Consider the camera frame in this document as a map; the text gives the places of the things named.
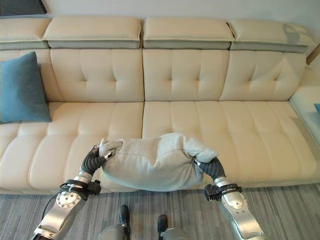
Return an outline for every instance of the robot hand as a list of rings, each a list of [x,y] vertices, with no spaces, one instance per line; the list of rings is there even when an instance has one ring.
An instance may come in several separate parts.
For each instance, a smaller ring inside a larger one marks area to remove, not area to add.
[[[257,220],[249,211],[247,200],[241,194],[242,188],[228,181],[219,159],[215,157],[209,163],[193,159],[193,162],[212,178],[214,185],[205,186],[204,194],[209,201],[219,201],[221,211],[228,220],[234,238],[267,240]]]
[[[100,168],[115,154],[115,149],[108,151],[105,155],[99,156],[99,146],[94,145],[89,153],[85,156],[81,170],[90,175],[94,175],[95,171]]]
[[[224,168],[217,157],[214,157],[209,163],[197,161],[195,158],[193,162],[196,163],[199,168],[206,174],[208,174],[213,180],[226,177]]]
[[[88,196],[98,195],[101,191],[100,181],[91,181],[95,171],[113,156],[113,151],[99,156],[99,147],[93,146],[78,175],[60,186],[53,207],[42,218],[31,240],[61,240],[65,237]]]

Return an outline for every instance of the blue pillow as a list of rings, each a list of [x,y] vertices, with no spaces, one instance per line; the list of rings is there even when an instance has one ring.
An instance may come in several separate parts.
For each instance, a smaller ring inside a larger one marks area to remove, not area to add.
[[[318,114],[320,114],[320,103],[315,103],[314,106]]]
[[[34,51],[2,63],[2,119],[50,122]]]

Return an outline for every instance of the sofa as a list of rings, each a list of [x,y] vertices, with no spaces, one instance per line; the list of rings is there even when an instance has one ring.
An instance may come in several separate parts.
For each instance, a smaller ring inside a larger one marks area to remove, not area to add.
[[[1,194],[55,193],[102,138],[166,133],[214,148],[243,187],[320,180],[320,79],[303,26],[59,16],[1,19],[0,32],[0,62],[35,51],[51,117],[0,125]],[[101,169],[94,179],[103,193],[136,191]]]

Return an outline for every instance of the gray carpet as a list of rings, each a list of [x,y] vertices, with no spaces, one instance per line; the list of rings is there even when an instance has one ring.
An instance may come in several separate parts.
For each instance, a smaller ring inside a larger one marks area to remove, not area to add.
[[[270,240],[320,239],[320,183],[245,189],[243,194]],[[46,195],[0,195],[0,240],[28,240],[48,199]],[[218,203],[207,202],[201,190],[92,196],[65,239],[97,239],[106,226],[117,223],[122,204],[131,211],[132,240],[157,239],[160,214],[168,216],[169,226],[185,229],[192,240],[233,239]]]

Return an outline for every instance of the seat cushion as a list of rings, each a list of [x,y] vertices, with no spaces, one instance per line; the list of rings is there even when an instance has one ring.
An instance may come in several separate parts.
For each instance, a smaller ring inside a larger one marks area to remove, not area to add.
[[[26,194],[54,193],[65,180],[74,178],[94,144],[141,138],[143,102],[51,102],[50,123],[0,125],[0,189]],[[127,192],[103,177],[102,192]]]
[[[146,102],[142,137],[166,133],[218,151],[228,178],[245,187],[320,180],[320,149],[287,101]],[[198,188],[206,184],[208,176]]]

